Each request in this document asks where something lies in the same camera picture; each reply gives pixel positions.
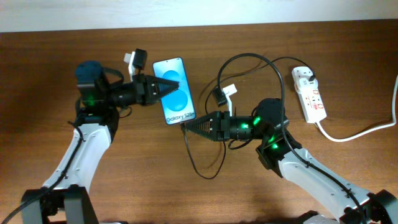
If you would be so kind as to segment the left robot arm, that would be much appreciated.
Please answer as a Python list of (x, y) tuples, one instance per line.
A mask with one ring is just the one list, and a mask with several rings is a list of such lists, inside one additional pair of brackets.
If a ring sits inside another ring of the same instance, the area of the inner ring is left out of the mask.
[(54, 173), (39, 189), (26, 190), (21, 199), (23, 223), (50, 223), (63, 210), (65, 223), (98, 223), (88, 192), (100, 160), (113, 142), (119, 109), (149, 106), (178, 89), (178, 82), (145, 74), (133, 75), (129, 83), (110, 83), (106, 73), (121, 72), (97, 61), (77, 66), (80, 98), (72, 141)]

